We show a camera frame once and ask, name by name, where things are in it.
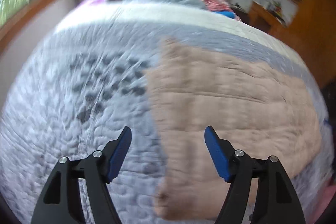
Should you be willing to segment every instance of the beige cloth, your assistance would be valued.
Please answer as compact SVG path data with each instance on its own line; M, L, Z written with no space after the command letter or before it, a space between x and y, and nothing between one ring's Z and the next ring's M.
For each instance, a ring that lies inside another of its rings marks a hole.
M216 218L229 184L221 179L204 142L212 125L220 138L251 157L279 157L289 177L318 153L319 122L301 79L268 64L220 52L162 43L162 59L148 70L148 94L168 156L155 211L165 219ZM249 203L255 201L253 179Z

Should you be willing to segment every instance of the wooden window frame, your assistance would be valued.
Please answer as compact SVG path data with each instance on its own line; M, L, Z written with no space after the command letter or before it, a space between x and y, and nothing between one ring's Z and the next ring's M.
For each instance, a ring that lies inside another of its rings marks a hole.
M0 56L23 27L54 1L55 0L33 0L19 10L0 28Z

